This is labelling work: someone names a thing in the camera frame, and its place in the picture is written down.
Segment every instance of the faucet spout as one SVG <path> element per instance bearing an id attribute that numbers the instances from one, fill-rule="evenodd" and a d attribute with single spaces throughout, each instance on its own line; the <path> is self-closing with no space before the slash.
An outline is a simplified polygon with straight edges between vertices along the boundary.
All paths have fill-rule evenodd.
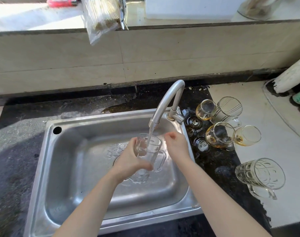
<path id="1" fill-rule="evenodd" d="M 168 113 L 168 119 L 169 120 L 177 120 L 177 122 L 182 123 L 184 118 L 176 113 L 177 106 L 180 102 L 182 93 L 185 88 L 185 82 L 183 80 L 178 80 L 176 81 L 170 88 L 169 90 L 165 93 L 164 97 L 160 101 L 160 104 L 157 106 L 157 109 L 155 113 L 153 114 L 152 118 L 150 119 L 149 122 L 149 127 L 151 130 L 156 129 L 160 123 L 160 119 L 165 111 L 165 109 L 168 107 L 168 104 L 171 102 L 173 96 L 174 102 L 172 105 L 172 108 L 170 112 Z"/>

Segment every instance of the forearm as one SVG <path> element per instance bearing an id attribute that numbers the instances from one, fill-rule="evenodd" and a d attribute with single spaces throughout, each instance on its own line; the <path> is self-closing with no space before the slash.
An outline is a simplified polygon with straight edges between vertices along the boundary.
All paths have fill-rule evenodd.
<path id="1" fill-rule="evenodd" d="M 178 163 L 217 237 L 270 236 L 240 205 L 227 195 L 197 164 Z"/>
<path id="2" fill-rule="evenodd" d="M 108 172 L 53 237 L 96 237 L 117 185 L 115 175 Z"/>

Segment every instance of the glass rim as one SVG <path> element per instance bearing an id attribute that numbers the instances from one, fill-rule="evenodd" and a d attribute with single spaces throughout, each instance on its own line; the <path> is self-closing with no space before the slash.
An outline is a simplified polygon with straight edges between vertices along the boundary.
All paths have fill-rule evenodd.
<path id="1" fill-rule="evenodd" d="M 273 162 L 274 162 L 274 163 L 282 170 L 282 173 L 283 173 L 283 176 L 284 176 L 284 183 L 281 185 L 281 187 L 271 189 L 271 188 L 267 187 L 266 184 L 264 184 L 264 183 L 260 180 L 260 178 L 259 178 L 258 175 L 257 175 L 257 172 L 255 171 L 255 165 L 256 165 L 257 162 L 258 162 L 259 160 L 261 160 L 261 159 L 269 159 L 270 161 L 273 161 Z M 261 182 L 261 184 L 263 184 L 265 187 L 267 187 L 267 188 L 269 188 L 269 189 L 271 189 L 271 190 L 279 190 L 280 188 L 282 188 L 282 187 L 285 185 L 285 182 L 286 182 L 286 176 L 285 176 L 285 173 L 284 173 L 282 167 L 281 167 L 276 161 L 274 161 L 274 160 L 272 160 L 272 159 L 270 159 L 270 158 L 263 157 L 263 158 L 260 158 L 260 159 L 255 160 L 255 163 L 254 163 L 254 173 L 255 173 L 255 176 L 257 177 L 257 179 Z"/>
<path id="2" fill-rule="evenodd" d="M 205 111 L 205 110 L 203 109 L 202 104 L 203 104 L 203 102 L 207 102 L 207 101 L 210 101 L 210 102 L 214 103 L 214 105 L 215 105 L 215 107 L 216 107 L 216 110 L 215 110 L 215 111 L 213 111 L 213 112 L 207 112 L 207 111 Z M 218 110 L 217 104 L 216 104 L 213 100 L 211 100 L 211 99 L 205 99 L 205 100 L 203 100 L 199 105 L 200 105 L 200 108 L 201 108 L 206 114 L 209 114 L 209 115 L 215 114 L 215 113 L 217 112 L 217 110 Z"/>
<path id="3" fill-rule="evenodd" d="M 213 127 L 213 132 L 214 132 L 214 133 L 215 133 L 215 131 L 214 131 L 215 126 L 217 126 L 217 125 L 219 125 L 219 124 L 226 124 L 226 125 L 228 125 L 229 127 L 231 127 L 231 128 L 233 129 L 233 132 L 234 132 L 234 139 L 233 139 L 231 142 L 223 142 L 223 141 L 221 141 L 216 135 L 215 135 L 215 138 L 216 138 L 217 140 L 219 140 L 219 141 L 220 141 L 221 143 L 223 143 L 223 144 L 231 144 L 231 143 L 233 143 L 234 140 L 235 140 L 236 137 L 237 137 L 236 130 L 234 129 L 234 127 L 233 127 L 231 124 L 227 123 L 227 122 L 220 121 L 220 122 L 217 122 L 217 123 L 214 124 L 214 127 Z"/>
<path id="4" fill-rule="evenodd" d="M 251 141 L 251 140 L 249 140 L 249 139 L 244 135 L 243 131 L 244 131 L 244 128 L 247 127 L 247 126 L 252 126 L 252 127 L 254 127 L 255 129 L 257 129 L 257 130 L 259 131 L 259 133 L 260 133 L 260 139 L 259 139 L 258 141 Z M 258 142 L 262 139 L 261 131 L 260 131 L 257 127 L 255 127 L 255 126 L 253 126 L 253 125 L 245 125 L 245 126 L 243 126 L 243 127 L 242 127 L 242 135 L 243 135 L 244 138 L 246 138 L 247 141 L 250 141 L 250 142 L 252 142 L 252 143 L 258 143 Z"/>
<path id="5" fill-rule="evenodd" d="M 142 139 L 145 139 L 145 137 L 148 137 L 148 135 L 149 134 L 147 134 L 147 133 L 140 133 L 138 136 L 137 136 L 137 138 L 142 138 Z M 162 144 L 162 141 L 158 138 L 158 137 L 156 137 L 156 136 L 154 136 L 154 135 L 151 135 L 151 138 L 155 138 L 155 139 L 158 139 L 159 140 L 159 143 L 158 144 L 151 144 L 151 145 L 155 145 L 155 146 L 159 146 L 159 145 L 161 145 Z"/>
<path id="6" fill-rule="evenodd" d="M 241 115 L 241 113 L 242 113 L 242 111 L 243 111 L 243 106 L 242 106 L 241 102 L 240 102 L 237 98 L 234 98 L 234 97 L 232 97 L 232 96 L 224 96 L 223 98 L 221 98 L 221 99 L 218 101 L 217 107 L 219 108 L 219 110 L 220 110 L 222 113 L 224 113 L 224 114 L 227 115 L 227 116 L 238 117 L 239 115 L 234 115 L 234 116 L 233 116 L 233 115 L 229 115 L 229 114 L 225 113 L 225 112 L 221 109 L 221 107 L 220 107 L 220 102 L 222 101 L 222 99 L 227 98 L 227 97 L 230 97 L 230 98 L 232 98 L 232 99 L 235 99 L 235 100 L 237 100 L 237 101 L 240 103 L 240 105 L 241 105 L 241 111 L 240 111 L 239 115 Z"/>

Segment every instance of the white pipe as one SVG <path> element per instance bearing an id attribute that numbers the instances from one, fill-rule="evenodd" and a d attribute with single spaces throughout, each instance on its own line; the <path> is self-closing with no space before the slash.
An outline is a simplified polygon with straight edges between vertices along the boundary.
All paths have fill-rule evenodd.
<path id="1" fill-rule="evenodd" d="M 300 60 L 274 80 L 276 93 L 283 93 L 300 83 Z"/>

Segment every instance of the white countertop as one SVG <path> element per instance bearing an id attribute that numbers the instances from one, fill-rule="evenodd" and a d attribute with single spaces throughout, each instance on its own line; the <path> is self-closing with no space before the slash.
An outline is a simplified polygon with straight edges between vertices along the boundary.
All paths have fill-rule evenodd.
<path id="1" fill-rule="evenodd" d="M 285 185 L 276 190 L 277 200 L 262 198 L 272 227 L 300 222 L 300 137 L 279 117 L 267 101 L 263 81 L 212 85 L 209 89 L 214 101 L 232 96 L 241 101 L 242 125 L 256 126 L 262 139 L 253 146 L 235 145 L 241 163 L 262 157 L 276 161 L 283 169 Z M 274 107 L 300 134 L 300 113 L 289 102 L 289 97 L 269 95 Z"/>
<path id="2" fill-rule="evenodd" d="M 236 13 L 232 19 L 147 19 L 144 1 L 127 4 L 128 27 L 187 25 L 208 23 L 256 22 Z M 268 21 L 300 19 L 300 0 L 286 0 L 281 3 Z M 0 32 L 10 31 L 45 31 L 85 28 L 83 8 L 49 8 L 46 3 L 0 4 Z"/>

